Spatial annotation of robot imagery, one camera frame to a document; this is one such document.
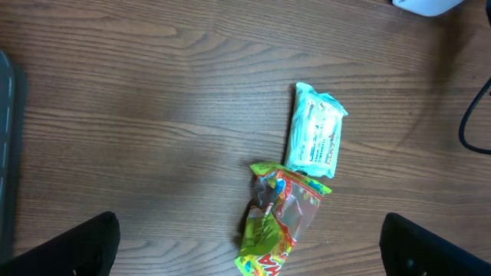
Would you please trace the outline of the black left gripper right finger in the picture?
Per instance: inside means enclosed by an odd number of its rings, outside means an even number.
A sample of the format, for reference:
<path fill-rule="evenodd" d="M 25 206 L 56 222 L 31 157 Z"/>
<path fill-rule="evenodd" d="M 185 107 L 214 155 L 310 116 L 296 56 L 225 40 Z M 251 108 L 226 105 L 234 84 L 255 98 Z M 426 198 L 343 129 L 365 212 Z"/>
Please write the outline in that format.
<path fill-rule="evenodd" d="M 379 245 L 387 275 L 490 275 L 490 263 L 395 212 L 384 219 Z"/>

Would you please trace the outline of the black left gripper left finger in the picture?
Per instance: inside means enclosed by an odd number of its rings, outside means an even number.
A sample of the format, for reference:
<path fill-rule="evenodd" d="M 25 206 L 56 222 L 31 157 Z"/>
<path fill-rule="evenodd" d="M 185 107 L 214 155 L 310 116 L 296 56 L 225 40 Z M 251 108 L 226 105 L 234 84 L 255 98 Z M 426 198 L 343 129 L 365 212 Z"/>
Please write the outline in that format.
<path fill-rule="evenodd" d="M 1 275 L 108 276 L 120 244 L 114 212 L 103 212 L 1 264 Z"/>

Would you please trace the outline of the green gummy candy bag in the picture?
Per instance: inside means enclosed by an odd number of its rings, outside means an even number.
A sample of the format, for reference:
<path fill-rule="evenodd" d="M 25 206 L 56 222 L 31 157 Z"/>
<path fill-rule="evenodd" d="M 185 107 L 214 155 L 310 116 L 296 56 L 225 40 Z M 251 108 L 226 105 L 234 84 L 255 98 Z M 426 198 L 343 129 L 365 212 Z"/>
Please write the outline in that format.
<path fill-rule="evenodd" d="M 277 276 L 331 190 L 278 163 L 255 163 L 250 168 L 256 176 L 255 198 L 235 264 L 246 276 Z"/>

